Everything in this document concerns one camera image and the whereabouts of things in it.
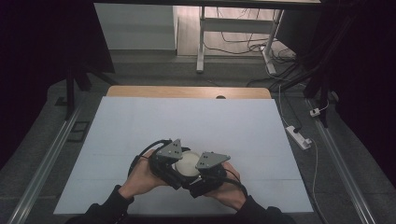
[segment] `forearm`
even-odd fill
[[[251,196],[242,205],[241,209],[236,213],[243,223],[248,224],[290,224],[294,223],[290,217],[285,216],[278,208],[268,207],[264,209],[257,204]]]
[[[127,216],[126,211],[134,198],[126,200],[120,195],[119,189],[120,186],[116,186],[102,205],[94,203],[82,217],[72,218],[66,224],[107,224],[121,221]]]

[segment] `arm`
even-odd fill
[[[152,152],[153,150],[147,152],[145,157],[148,158]],[[134,196],[147,193],[159,186],[166,186],[166,183],[150,171],[149,161],[141,158],[125,183],[122,186],[117,185],[102,205],[94,203],[82,217],[71,218],[66,224],[120,222],[127,216],[126,211],[134,201]]]
[[[227,171],[227,177],[236,181],[240,180],[240,174],[227,161],[223,163]],[[251,196],[245,197],[240,188],[233,184],[224,183],[220,188],[210,191],[205,196],[212,197],[222,204],[233,208],[241,223],[262,224],[292,224],[295,223],[291,217],[284,215],[276,207],[264,209],[257,204]]]

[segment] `white wall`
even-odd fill
[[[176,49],[172,6],[95,3],[109,49]]]

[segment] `hand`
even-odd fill
[[[238,181],[241,179],[239,173],[231,166],[229,162],[224,162],[224,169],[227,171],[227,178]],[[234,184],[223,183],[218,189],[212,190],[205,194],[206,197],[211,197],[222,204],[231,207],[238,211],[247,200],[243,191]]]
[[[148,158],[153,152],[154,150],[151,149],[144,156]],[[130,200],[135,195],[144,194],[158,186],[166,185],[165,182],[150,171],[149,160],[142,157],[119,189],[119,193],[125,199]]]

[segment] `wooden floor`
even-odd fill
[[[249,20],[271,20],[274,11],[272,9],[250,9],[250,8],[226,8],[219,7],[219,15],[215,7],[206,7],[205,16],[207,18],[231,18],[231,19],[249,19]],[[177,7],[178,15],[178,32],[177,32],[177,55],[179,56],[196,56],[199,44],[199,8],[198,7]],[[230,43],[224,41],[219,32],[205,32],[204,42],[212,49],[224,49],[231,52],[248,51],[250,46],[265,43],[268,35],[254,34],[251,40],[264,39],[259,41],[250,41],[251,34],[223,33],[224,38],[230,41],[247,41],[243,43]],[[280,43],[275,43],[273,49],[284,49]],[[249,52],[244,54],[231,54],[218,50],[205,49],[205,55],[226,55],[226,56],[262,56],[259,52]]]

